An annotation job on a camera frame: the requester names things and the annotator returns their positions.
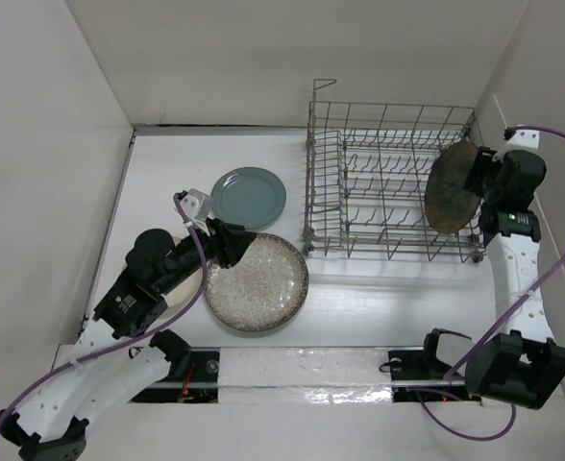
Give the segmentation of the blue-grey round plate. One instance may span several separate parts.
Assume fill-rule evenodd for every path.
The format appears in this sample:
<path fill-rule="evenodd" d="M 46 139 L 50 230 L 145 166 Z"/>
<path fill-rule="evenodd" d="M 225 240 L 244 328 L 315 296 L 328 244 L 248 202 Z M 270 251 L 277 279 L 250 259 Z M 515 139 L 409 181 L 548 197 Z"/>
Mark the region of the blue-grey round plate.
<path fill-rule="evenodd" d="M 211 198 L 217 218 L 247 230 L 263 230 L 282 214 L 287 193 L 282 180 L 271 171 L 241 167 L 217 180 Z"/>

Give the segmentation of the brown glazed round plate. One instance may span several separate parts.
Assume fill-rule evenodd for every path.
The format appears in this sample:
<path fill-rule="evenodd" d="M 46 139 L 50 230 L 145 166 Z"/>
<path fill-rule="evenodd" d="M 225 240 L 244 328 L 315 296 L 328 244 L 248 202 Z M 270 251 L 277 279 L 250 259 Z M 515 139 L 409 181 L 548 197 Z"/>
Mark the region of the brown glazed round plate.
<path fill-rule="evenodd" d="M 461 140 L 442 151 L 430 169 L 425 189 L 425 213 L 430 227 L 442 234 L 459 232 L 470 223 L 479 197 L 464 188 L 478 147 Z"/>

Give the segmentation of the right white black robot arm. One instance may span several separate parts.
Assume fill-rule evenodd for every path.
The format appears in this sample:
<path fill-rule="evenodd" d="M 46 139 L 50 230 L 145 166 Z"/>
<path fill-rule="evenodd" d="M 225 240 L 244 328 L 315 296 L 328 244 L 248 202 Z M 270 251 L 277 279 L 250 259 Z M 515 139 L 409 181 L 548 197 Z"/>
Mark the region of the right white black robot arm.
<path fill-rule="evenodd" d="M 434 161 L 424 196 L 435 231 L 453 234 L 479 219 L 492 270 L 497 319 L 463 360 L 467 391 L 532 410 L 565 377 L 565 348 L 535 285 L 542 234 L 529 206 L 546 174 L 545 161 L 528 150 L 498 155 L 462 140 Z"/>

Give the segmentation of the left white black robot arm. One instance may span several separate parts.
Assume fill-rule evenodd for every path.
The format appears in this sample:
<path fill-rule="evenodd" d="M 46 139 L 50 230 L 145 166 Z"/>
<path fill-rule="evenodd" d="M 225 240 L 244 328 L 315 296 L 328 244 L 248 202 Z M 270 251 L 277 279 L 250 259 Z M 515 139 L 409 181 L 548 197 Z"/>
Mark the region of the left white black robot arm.
<path fill-rule="evenodd" d="M 170 295 L 209 262 L 234 267 L 254 232 L 218 219 L 187 228 L 180 242 L 162 229 L 141 233 L 125 267 L 94 307 L 71 357 L 31 384 L 0 411 L 0 438 L 23 460 L 76 460 L 97 420 L 149 385 L 188 372 L 191 347 L 158 325 Z"/>

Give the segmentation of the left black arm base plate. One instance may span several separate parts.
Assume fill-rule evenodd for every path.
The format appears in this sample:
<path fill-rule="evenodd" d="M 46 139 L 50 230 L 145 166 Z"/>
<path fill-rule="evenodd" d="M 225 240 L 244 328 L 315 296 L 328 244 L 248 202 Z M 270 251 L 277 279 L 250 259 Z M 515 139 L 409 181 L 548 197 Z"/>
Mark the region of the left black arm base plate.
<path fill-rule="evenodd" d="M 217 403 L 219 349 L 196 349 L 185 364 L 131 399 L 132 403 Z"/>

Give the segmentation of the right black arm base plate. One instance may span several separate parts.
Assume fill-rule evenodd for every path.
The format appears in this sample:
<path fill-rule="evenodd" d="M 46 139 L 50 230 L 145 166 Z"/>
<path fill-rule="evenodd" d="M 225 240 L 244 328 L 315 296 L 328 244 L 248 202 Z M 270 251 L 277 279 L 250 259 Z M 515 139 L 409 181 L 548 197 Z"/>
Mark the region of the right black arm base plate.
<path fill-rule="evenodd" d="M 477 401 L 470 395 L 458 376 L 453 381 L 443 379 L 449 366 L 438 358 L 428 357 L 423 350 L 391 350 L 379 366 L 388 374 L 392 387 L 392 400 L 402 402 Z"/>

